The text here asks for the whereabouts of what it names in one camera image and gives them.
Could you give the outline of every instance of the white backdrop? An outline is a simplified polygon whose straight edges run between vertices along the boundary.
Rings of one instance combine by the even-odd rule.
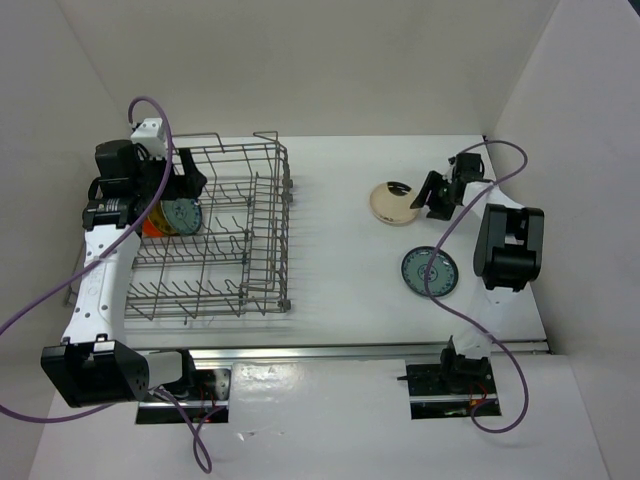
[[[94,146],[126,132],[53,0],[0,6],[0,321],[69,276],[82,241]],[[0,339],[0,402],[46,416],[40,369],[69,312],[61,296]],[[29,474],[42,426],[0,415],[0,478]]]
[[[505,188],[545,210],[534,292],[614,480],[638,476],[639,47],[626,0],[561,1],[495,129],[531,155]],[[520,161],[492,158],[498,174]]]
[[[176,131],[478,134],[557,0],[58,0],[118,105]]]

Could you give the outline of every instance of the white table surface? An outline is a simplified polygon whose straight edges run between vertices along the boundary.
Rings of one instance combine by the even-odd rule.
[[[287,314],[247,314],[204,323],[127,320],[133,348],[390,344],[446,342],[455,322],[414,294],[400,274],[404,255],[435,245],[446,222],[426,219],[392,227],[369,210],[369,194],[389,180],[419,189],[430,170],[480,142],[480,136],[284,137],[295,182],[291,207]],[[181,140],[198,143],[197,140]],[[493,170],[485,148],[487,175]],[[446,302],[464,310],[477,277],[472,258],[480,220],[472,214],[444,246],[460,280]],[[510,306],[503,340],[544,340],[530,288]]]
[[[568,359],[519,358],[531,407],[507,434],[468,418],[411,420],[400,360],[236,364],[229,423],[203,428],[211,476],[184,424],[134,425],[127,403],[45,426],[30,480],[607,479]],[[495,428],[520,412],[522,387],[506,357],[492,366],[503,417],[480,421]],[[69,411],[56,394],[50,416]]]

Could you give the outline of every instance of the blue plate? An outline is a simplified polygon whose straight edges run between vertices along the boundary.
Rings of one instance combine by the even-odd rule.
[[[418,295],[429,297],[424,288],[427,264],[433,255],[433,247],[418,247],[407,253],[402,260],[402,278]],[[458,284],[458,266],[447,253],[440,250],[429,274],[429,291],[434,297],[451,293]]]
[[[202,210],[200,204],[192,198],[163,200],[162,213],[167,223],[178,232],[178,235],[193,235],[202,226]]]

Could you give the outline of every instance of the wire dish rack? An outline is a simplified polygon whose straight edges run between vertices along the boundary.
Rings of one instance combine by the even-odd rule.
[[[191,236],[143,237],[134,260],[125,319],[211,321],[248,312],[284,313],[289,205],[287,149],[277,132],[223,143],[216,133],[176,137],[208,182],[203,223]],[[174,167],[177,173],[182,166]],[[75,303],[77,285],[67,295]]]

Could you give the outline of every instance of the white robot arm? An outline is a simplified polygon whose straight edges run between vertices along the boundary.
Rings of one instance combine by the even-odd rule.
[[[484,163],[478,154],[461,153],[449,159],[446,176],[432,171],[411,208],[429,207],[428,218],[451,220],[456,206],[473,204],[482,219],[473,256],[478,278],[468,315],[494,337],[500,335],[505,311],[528,282],[535,280],[542,264],[544,213],[514,202],[484,179]],[[451,384],[468,385],[488,368],[491,341],[468,323],[456,322],[449,345],[441,355],[442,377]]]
[[[462,205],[468,205],[487,188],[485,182],[473,182],[467,184]],[[525,207],[507,197],[499,187],[493,189],[477,202],[472,212],[482,219],[487,204],[502,205],[506,208],[522,210]],[[496,287],[487,290],[482,279],[476,280],[471,302],[467,308],[467,314],[489,330],[494,336],[499,336],[501,328],[507,320],[505,312],[509,304],[513,302],[519,292],[512,288]],[[464,355],[468,359],[481,360],[491,354],[491,341],[473,325],[464,322],[456,323],[456,331],[453,334],[453,344],[458,355]]]
[[[197,198],[206,178],[188,149],[179,150],[184,174],[171,172],[162,199]],[[162,120],[145,119],[131,140],[96,147],[100,170],[83,211],[84,265],[100,262],[82,278],[71,321],[60,345],[43,349],[41,366],[71,407],[142,400],[150,388],[185,381],[193,360],[188,352],[140,354],[126,346],[124,313],[130,275],[140,246],[132,233],[106,258],[158,191],[165,166]]]

